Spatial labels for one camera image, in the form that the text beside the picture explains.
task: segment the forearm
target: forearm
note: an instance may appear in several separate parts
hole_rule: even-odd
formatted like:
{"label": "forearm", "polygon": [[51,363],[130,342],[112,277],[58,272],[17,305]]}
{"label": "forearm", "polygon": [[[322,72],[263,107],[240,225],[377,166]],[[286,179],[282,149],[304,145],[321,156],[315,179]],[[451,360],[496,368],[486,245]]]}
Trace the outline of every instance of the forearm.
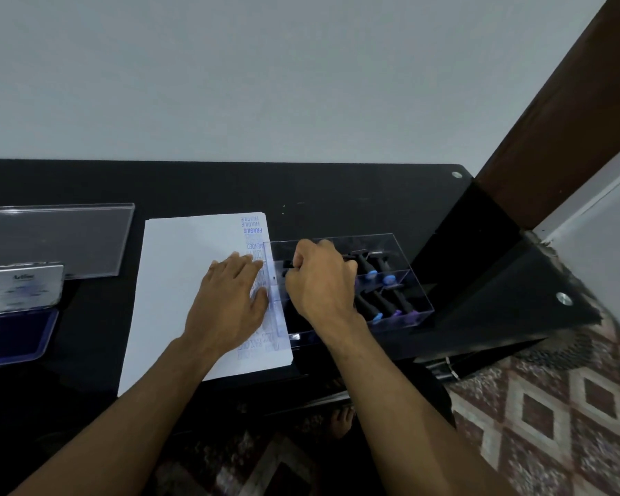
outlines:
{"label": "forearm", "polygon": [[[198,359],[204,362],[198,365]],[[140,494],[167,436],[215,360],[192,355],[181,339],[173,340],[140,381],[13,494]]]}
{"label": "forearm", "polygon": [[391,494],[513,494],[390,361],[362,317],[327,346]]}

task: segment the person's left arm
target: person's left arm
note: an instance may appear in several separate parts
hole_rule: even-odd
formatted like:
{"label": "person's left arm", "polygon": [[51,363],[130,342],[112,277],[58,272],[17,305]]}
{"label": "person's left arm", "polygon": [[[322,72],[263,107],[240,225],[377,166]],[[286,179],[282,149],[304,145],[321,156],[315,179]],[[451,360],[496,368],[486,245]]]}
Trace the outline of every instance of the person's left arm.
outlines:
{"label": "person's left arm", "polygon": [[212,263],[183,335],[168,345],[140,381],[12,494],[140,494],[198,384],[221,355],[261,325],[266,291],[260,289],[252,302],[249,296],[261,267],[261,261],[237,253]]}

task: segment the person's right arm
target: person's right arm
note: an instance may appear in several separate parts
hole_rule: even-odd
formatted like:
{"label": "person's right arm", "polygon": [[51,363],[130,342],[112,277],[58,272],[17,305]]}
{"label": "person's right arm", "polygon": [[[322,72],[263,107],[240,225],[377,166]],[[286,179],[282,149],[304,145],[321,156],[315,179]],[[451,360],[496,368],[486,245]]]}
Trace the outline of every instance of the person's right arm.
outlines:
{"label": "person's right arm", "polygon": [[390,494],[514,495],[390,361],[354,307],[356,264],[329,241],[299,241],[286,286],[326,344]]}

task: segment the paper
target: paper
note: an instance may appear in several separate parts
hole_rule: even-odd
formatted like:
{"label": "paper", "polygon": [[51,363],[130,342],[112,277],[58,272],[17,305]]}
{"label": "paper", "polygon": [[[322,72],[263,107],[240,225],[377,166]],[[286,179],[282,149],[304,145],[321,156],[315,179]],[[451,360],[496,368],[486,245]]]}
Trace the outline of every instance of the paper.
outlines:
{"label": "paper", "polygon": [[[168,343],[184,332],[188,310],[211,261],[223,260],[234,250],[263,259],[263,244],[268,241],[266,216],[261,212],[146,221],[118,395],[138,381]],[[264,277],[263,268],[255,288],[264,284]],[[275,320],[269,308],[249,340],[223,355],[204,379],[290,365],[289,336]]]}

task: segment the black pants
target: black pants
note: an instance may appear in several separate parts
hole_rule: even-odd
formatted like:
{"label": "black pants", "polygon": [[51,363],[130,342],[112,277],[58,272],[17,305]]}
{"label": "black pants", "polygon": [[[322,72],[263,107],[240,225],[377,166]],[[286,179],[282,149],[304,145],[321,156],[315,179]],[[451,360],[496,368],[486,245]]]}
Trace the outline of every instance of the black pants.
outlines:
{"label": "black pants", "polygon": [[[450,395],[434,375],[420,364],[404,364],[400,370],[441,416],[455,427]],[[357,417],[349,433],[328,446],[322,457],[320,477],[322,495],[385,494]]]}

